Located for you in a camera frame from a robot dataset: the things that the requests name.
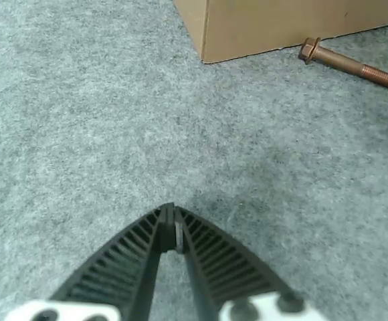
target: hex flange bolt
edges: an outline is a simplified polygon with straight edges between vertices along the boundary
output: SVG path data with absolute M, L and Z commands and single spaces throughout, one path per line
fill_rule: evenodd
M 306 64 L 312 60 L 320 60 L 326 65 L 353 74 L 378 85 L 388 87 L 388 73 L 377 68 L 364 65 L 356 60 L 319 46 L 320 38 L 307 38 L 301 47 L 300 59 Z

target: gray carpet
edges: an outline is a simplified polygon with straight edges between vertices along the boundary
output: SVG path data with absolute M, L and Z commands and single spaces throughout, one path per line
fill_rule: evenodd
M 324 45 L 388 70 L 388 27 Z M 0 320 L 169 201 L 388 320 L 388 90 L 297 52 L 204 66 L 171 0 L 0 0 Z M 151 320 L 196 320 L 188 285 L 166 255 Z

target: cardboard box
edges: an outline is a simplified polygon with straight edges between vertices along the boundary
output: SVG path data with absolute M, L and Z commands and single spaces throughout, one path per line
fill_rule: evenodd
M 388 0 L 174 0 L 206 63 L 388 25 Z

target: bolt thread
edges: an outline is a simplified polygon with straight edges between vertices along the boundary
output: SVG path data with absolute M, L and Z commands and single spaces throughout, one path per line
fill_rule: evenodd
M 382 72 L 377 68 L 364 65 L 362 68 L 361 76 L 365 79 L 368 79 L 376 84 L 388 87 L 388 73 Z

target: screw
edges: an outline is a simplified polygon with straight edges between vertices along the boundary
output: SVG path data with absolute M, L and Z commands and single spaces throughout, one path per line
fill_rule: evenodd
M 317 38 L 316 41 L 312 38 L 307 38 L 304 45 L 302 45 L 300 59 L 305 60 L 306 64 L 309 64 L 312 59 L 320 60 L 336 69 L 367 79 L 378 85 L 388 87 L 387 72 L 364 65 L 347 56 L 320 47 L 319 43 L 320 38 Z
M 32 321 L 56 321 L 58 316 L 59 315 L 55 310 L 44 310 L 36 314 Z
M 257 321 L 259 317 L 255 306 L 247 299 L 236 300 L 230 311 L 231 321 Z
M 279 309 L 287 313 L 297 313 L 304 309 L 304 300 L 295 292 L 282 294 L 277 300 Z

